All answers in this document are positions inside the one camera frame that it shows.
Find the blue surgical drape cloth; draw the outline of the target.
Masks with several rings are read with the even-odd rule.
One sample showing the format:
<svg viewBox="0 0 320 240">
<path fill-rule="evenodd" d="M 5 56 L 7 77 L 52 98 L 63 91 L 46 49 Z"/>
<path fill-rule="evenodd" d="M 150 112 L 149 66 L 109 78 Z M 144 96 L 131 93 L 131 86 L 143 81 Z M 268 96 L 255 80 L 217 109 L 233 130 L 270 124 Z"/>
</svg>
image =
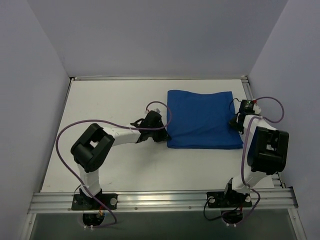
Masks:
<svg viewBox="0 0 320 240">
<path fill-rule="evenodd" d="M 172 118 L 166 130 L 170 149 L 236 150 L 243 147 L 237 130 L 229 125 L 235 116 L 231 91 L 200 94 L 169 90 L 167 106 Z"/>
</svg>

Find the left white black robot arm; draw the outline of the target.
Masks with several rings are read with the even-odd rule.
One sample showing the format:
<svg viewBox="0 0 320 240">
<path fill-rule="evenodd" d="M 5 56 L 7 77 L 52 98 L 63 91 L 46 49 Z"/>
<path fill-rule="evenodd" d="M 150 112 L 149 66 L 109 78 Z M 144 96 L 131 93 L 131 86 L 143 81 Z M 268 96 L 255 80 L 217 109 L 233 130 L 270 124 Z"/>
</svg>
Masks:
<svg viewBox="0 0 320 240">
<path fill-rule="evenodd" d="M 160 113 L 152 110 L 145 118 L 121 127 L 102 127 L 92 123 L 71 147 L 71 154 L 79 169 L 82 181 L 80 193 L 83 204 L 90 210 L 100 206 L 102 188 L 99 168 L 105 162 L 112 147 L 124 144 L 139 144 L 152 138 L 156 143 L 171 139 Z"/>
</svg>

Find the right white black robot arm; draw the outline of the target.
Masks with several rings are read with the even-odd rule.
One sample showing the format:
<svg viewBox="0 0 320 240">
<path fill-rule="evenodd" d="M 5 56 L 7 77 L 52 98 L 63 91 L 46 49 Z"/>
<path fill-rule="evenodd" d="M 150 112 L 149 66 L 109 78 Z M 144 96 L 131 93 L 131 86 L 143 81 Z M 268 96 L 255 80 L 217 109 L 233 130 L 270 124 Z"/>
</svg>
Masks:
<svg viewBox="0 0 320 240">
<path fill-rule="evenodd" d="M 229 125 L 244 134 L 240 173 L 229 180 L 222 193 L 223 203 L 232 207 L 262 179 L 284 170 L 289 133 L 272 127 L 260 115 L 239 113 Z"/>
</svg>

